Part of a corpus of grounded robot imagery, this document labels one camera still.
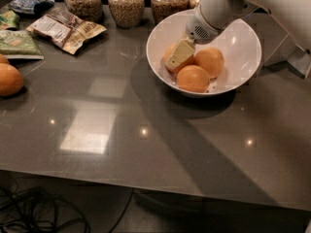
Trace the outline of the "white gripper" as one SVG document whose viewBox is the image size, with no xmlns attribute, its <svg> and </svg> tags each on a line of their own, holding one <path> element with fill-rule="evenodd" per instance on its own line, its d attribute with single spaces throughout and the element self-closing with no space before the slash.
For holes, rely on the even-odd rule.
<svg viewBox="0 0 311 233">
<path fill-rule="evenodd" d="M 221 17 L 215 13 L 212 7 L 198 6 L 186 22 L 186 33 L 196 44 L 211 43 L 223 31 L 224 24 Z M 194 55 L 195 46 L 189 39 L 182 39 L 176 43 L 165 64 L 174 70 L 189 57 Z"/>
</svg>

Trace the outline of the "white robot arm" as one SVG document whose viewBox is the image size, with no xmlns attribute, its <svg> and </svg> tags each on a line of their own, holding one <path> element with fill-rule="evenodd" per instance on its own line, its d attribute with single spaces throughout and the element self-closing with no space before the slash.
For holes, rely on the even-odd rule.
<svg viewBox="0 0 311 233">
<path fill-rule="evenodd" d="M 311 0 L 202 0 L 188 17 L 185 35 L 165 64 L 174 70 L 194 53 L 197 44 L 209 44 L 233 21 L 261 8 L 293 39 L 298 51 L 288 62 L 303 76 L 310 74 Z"/>
</svg>

